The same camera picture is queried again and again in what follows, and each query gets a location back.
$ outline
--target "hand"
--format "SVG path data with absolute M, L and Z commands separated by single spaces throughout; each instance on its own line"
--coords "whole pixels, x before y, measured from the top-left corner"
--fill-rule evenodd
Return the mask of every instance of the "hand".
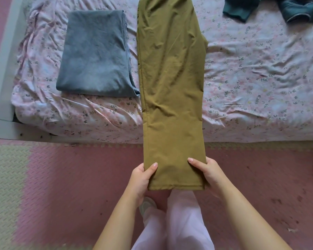
M 211 186 L 211 191 L 214 196 L 221 198 L 223 189 L 232 185 L 215 160 L 206 157 L 207 163 L 205 164 L 193 158 L 188 158 L 188 162 L 204 173 L 206 180 Z
M 158 164 L 154 163 L 145 171 L 142 163 L 132 171 L 125 193 L 130 195 L 130 198 L 134 198 L 137 207 L 142 204 L 150 178 L 157 168 Z

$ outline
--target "olive green pants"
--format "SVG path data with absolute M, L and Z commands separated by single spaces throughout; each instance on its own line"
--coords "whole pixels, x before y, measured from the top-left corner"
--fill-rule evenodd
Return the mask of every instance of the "olive green pants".
M 204 189 L 188 157 L 205 162 L 202 133 L 207 41 L 191 0 L 140 0 L 138 68 L 144 167 L 157 162 L 150 190 Z

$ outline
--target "white bed frame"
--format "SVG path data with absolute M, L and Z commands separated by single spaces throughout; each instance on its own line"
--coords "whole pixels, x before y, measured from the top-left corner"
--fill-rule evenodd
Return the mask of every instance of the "white bed frame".
M 11 95 L 16 73 L 17 49 L 27 27 L 22 3 L 23 0 L 12 0 L 0 45 L 0 139 L 54 143 L 90 142 L 54 136 L 36 127 L 13 122 L 15 109 L 11 103 Z

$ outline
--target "gray folded cloth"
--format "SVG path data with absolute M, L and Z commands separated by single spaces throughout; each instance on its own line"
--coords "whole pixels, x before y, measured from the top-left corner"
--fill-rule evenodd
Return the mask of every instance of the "gray folded cloth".
M 126 26 L 123 10 L 71 12 L 57 90 L 97 96 L 139 96 L 131 76 Z

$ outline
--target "person's right hand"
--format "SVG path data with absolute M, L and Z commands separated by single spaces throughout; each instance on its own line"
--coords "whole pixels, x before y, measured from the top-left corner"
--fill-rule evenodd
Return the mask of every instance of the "person's right hand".
M 216 197 L 221 198 L 223 189 L 232 185 L 215 160 L 206 157 L 205 164 L 193 158 L 188 158 L 188 162 L 204 173 L 206 180 L 211 186 L 212 193 Z

